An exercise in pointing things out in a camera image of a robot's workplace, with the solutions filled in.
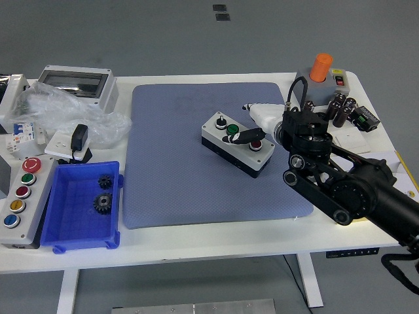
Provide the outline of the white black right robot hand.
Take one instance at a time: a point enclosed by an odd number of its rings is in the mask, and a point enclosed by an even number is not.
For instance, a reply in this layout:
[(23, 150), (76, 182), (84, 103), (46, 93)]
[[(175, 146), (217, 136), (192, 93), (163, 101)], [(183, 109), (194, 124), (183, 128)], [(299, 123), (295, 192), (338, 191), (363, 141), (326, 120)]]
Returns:
[(283, 114), (290, 109), (290, 102), (286, 102), (285, 105), (253, 103), (245, 105), (244, 109), (249, 111), (249, 115), (256, 123), (257, 128), (224, 136), (222, 138), (223, 142), (236, 145), (248, 144), (262, 140), (266, 134), (270, 134), (277, 144), (281, 144), (280, 131)]

